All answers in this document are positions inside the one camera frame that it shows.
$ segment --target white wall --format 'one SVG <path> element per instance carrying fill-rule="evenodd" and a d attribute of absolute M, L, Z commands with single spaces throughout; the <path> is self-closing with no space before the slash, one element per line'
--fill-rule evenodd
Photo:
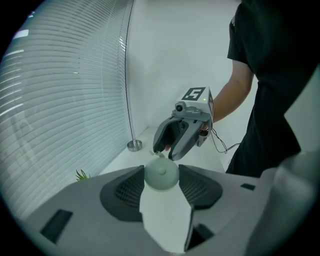
<path fill-rule="evenodd" d="M 136 0 L 127 50 L 131 120 L 136 136 L 157 127 L 188 87 L 210 86 L 213 97 L 228 81 L 229 23 L 235 0 Z M 234 113 L 214 128 L 229 147 L 247 128 L 257 86 Z M 235 149 L 220 154 L 226 168 Z"/>

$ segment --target hand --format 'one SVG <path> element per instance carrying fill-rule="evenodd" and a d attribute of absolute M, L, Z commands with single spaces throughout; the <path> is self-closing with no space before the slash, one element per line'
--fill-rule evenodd
<path fill-rule="evenodd" d="M 205 122 L 201 127 L 200 134 L 202 136 L 206 136 L 208 134 L 208 132 L 209 132 L 208 129 L 209 129 L 208 122 Z M 170 150 L 170 146 L 168 146 L 168 145 L 165 146 L 164 150 L 165 151 L 169 151 Z"/>

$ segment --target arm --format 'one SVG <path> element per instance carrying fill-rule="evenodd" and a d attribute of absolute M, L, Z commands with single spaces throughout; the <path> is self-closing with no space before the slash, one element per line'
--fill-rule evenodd
<path fill-rule="evenodd" d="M 217 122 L 236 110 L 248 96 L 254 74 L 247 64 L 232 61 L 232 74 L 214 102 L 213 122 Z"/>

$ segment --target white table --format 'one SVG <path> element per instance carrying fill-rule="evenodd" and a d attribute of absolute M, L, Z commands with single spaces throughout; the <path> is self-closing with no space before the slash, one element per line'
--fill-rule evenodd
<path fill-rule="evenodd" d="M 143 148 L 130 152 L 127 148 L 110 163 L 101 174 L 116 170 L 146 165 L 152 158 L 154 134 L 157 128 L 146 129 L 137 139 L 142 141 Z M 177 165 L 192 165 L 216 172 L 224 172 L 218 152 L 212 139 L 201 146 L 194 146 Z M 165 250 L 183 253 L 186 242 L 191 207 L 183 195 L 179 184 L 167 191 L 156 191 L 144 183 L 140 199 L 140 212 L 143 216 L 145 230 Z"/>

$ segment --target black vent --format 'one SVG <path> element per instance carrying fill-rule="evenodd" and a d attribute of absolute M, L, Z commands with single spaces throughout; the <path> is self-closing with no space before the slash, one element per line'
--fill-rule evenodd
<path fill-rule="evenodd" d="M 180 172 L 179 180 L 181 183 L 180 188 L 189 204 L 208 193 L 206 183 L 196 179 L 189 172 Z"/>
<path fill-rule="evenodd" d="M 179 165 L 179 187 L 195 210 L 208 209 L 221 197 L 221 185 L 185 165 Z"/>
<path fill-rule="evenodd" d="M 142 222 L 139 206 L 145 187 L 144 169 L 140 165 L 108 182 L 101 189 L 100 201 L 103 208 L 119 221 Z"/>
<path fill-rule="evenodd" d="M 144 186 L 144 173 L 139 171 L 117 186 L 115 196 L 127 206 L 139 209 L 140 197 Z"/>

